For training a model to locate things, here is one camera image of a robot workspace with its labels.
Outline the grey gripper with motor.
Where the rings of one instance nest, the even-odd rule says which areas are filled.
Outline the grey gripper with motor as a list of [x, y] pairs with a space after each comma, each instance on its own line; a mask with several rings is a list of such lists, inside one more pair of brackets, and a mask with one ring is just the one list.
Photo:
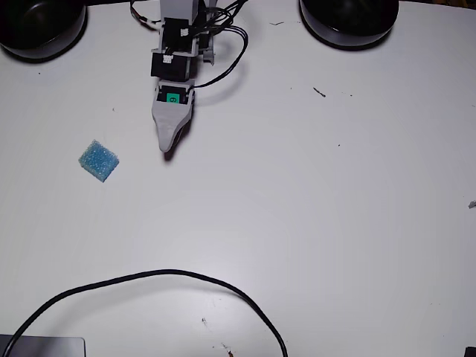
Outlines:
[[[158, 78], [152, 103], [152, 117], [158, 134], [159, 149], [168, 152], [186, 138], [192, 124], [195, 81], [176, 82]], [[174, 103], [181, 106], [161, 106]]]

